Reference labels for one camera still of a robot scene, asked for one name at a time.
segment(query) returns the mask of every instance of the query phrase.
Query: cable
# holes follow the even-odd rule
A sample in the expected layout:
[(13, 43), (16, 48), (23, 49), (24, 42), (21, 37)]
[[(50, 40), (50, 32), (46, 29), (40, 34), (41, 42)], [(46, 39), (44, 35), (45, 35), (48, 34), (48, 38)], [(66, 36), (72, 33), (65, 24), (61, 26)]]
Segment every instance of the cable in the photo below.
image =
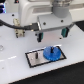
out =
[(18, 26), (10, 25), (10, 24), (2, 21), (1, 19), (0, 19), (0, 23), (3, 24), (3, 25), (5, 25), (5, 26), (7, 26), (7, 27), (9, 27), (9, 28), (13, 28), (13, 29), (31, 30), (30, 26), (18, 27)]

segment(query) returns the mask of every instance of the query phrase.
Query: white surface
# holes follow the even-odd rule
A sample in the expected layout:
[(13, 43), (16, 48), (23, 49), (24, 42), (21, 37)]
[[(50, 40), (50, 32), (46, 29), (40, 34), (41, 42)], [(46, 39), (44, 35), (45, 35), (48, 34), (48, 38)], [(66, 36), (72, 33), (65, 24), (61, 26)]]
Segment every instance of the white surface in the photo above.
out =
[[(11, 14), (0, 15), (0, 19), (13, 24)], [(84, 61), (84, 32), (74, 26), (68, 38), (59, 39), (61, 30), (44, 33), (44, 39), (38, 43), (34, 32), (26, 32), (25, 37), (16, 38), (13, 29), (0, 28), (0, 84), (7, 84), (37, 74)], [(30, 68), (25, 53), (50, 45), (60, 45), (67, 59)]]

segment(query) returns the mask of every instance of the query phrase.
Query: metal bracket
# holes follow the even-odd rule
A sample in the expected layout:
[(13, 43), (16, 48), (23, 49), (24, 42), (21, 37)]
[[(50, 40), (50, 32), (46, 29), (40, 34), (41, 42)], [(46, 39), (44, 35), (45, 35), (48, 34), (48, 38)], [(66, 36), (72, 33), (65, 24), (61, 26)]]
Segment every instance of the metal bracket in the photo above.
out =
[[(15, 26), (20, 26), (19, 20), (18, 19), (13, 19), (13, 23)], [(24, 37), (25, 36), (25, 30), (19, 30), (15, 29), (16, 37)]]

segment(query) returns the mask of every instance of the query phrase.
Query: black object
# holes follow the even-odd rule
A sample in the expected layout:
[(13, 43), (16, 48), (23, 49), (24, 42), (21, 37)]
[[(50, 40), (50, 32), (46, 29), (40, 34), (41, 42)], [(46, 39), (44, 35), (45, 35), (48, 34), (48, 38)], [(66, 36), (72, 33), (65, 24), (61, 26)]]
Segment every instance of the black object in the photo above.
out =
[(70, 30), (69, 28), (66, 28), (66, 35), (65, 35), (65, 37), (68, 36), (69, 30)]
[(0, 3), (4, 3), (5, 2), (5, 0), (0, 0)]
[(38, 52), (35, 53), (35, 58), (38, 59)]
[(38, 42), (41, 42), (41, 40), (42, 40), (42, 35), (43, 35), (43, 33), (39, 33), (39, 34), (37, 35), (37, 41), (38, 41)]
[[(57, 61), (67, 59), (61, 49), (60, 49), (60, 51), (61, 51), (61, 54), (62, 54), (63, 58), (60, 58), (60, 59), (57, 60)], [(32, 66), (31, 63), (30, 63), (30, 60), (29, 60), (29, 58), (28, 58), (28, 54), (29, 54), (29, 53), (32, 53), (32, 52), (25, 53), (25, 55), (26, 55), (26, 58), (27, 58), (27, 61), (28, 61), (28, 65), (30, 66), (30, 68), (34, 68), (34, 67), (37, 67), (37, 66), (41, 66), (41, 65), (44, 65), (44, 64), (51, 63), (51, 62), (56, 62), (56, 61), (49, 61), (49, 62), (44, 62), (44, 63), (41, 63), (41, 64), (37, 64), (37, 65), (33, 65), (33, 66)]]
[(54, 49), (54, 48), (53, 48), (53, 47), (51, 47), (51, 53), (53, 53), (53, 49)]

